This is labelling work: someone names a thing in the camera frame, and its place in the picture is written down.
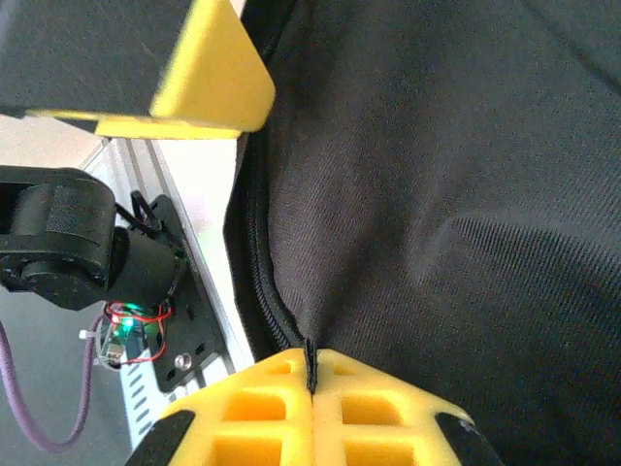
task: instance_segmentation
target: gray floor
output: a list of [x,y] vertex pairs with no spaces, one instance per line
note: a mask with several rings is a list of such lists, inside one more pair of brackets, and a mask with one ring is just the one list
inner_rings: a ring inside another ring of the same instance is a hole
[[[10,294],[0,287],[0,319],[16,363],[17,378],[33,417],[55,441],[73,428],[82,381],[84,341],[81,329],[101,312],[95,306],[78,313],[58,309],[30,293]],[[0,396],[0,464],[120,465],[130,447],[118,375],[93,369],[90,410],[79,442],[66,453],[42,453],[17,427]]]

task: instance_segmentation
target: black mounting plate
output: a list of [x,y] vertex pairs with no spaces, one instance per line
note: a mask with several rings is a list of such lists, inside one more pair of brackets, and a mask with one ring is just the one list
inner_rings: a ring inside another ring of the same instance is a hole
[[[164,321],[166,349],[153,361],[155,377],[160,391],[170,392],[188,376],[194,376],[196,370],[204,367],[219,354],[224,353],[224,340],[217,323],[208,292],[203,286],[196,262],[190,252],[187,239],[173,201],[165,196],[158,196],[150,205],[155,216],[162,221],[164,228],[182,245],[183,257],[188,267],[172,296],[173,314]],[[164,233],[154,238],[155,241],[170,246]],[[161,336],[154,331],[156,324],[147,331],[147,345],[151,354],[160,348]],[[190,354],[192,366],[188,370],[175,367],[178,354]]]

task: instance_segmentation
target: yellow lattice pad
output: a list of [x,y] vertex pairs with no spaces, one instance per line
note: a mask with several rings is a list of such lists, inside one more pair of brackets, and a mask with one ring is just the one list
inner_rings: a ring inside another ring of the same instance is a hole
[[460,464],[435,421],[455,405],[332,350],[306,387],[290,349],[171,405],[193,419],[174,466],[421,466]]

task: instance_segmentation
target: black fabric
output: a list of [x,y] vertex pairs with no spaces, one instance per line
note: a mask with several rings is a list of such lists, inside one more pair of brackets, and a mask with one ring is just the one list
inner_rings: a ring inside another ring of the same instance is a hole
[[[507,464],[621,462],[620,31],[617,1],[298,0],[240,145],[267,141],[301,333],[462,406]],[[249,176],[226,235],[264,355]]]

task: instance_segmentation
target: black fabric bag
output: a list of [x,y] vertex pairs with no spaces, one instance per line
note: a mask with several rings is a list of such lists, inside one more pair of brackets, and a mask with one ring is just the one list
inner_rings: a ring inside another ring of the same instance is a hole
[[225,234],[257,357],[312,338],[507,464],[621,464],[621,7],[250,0],[277,86]]

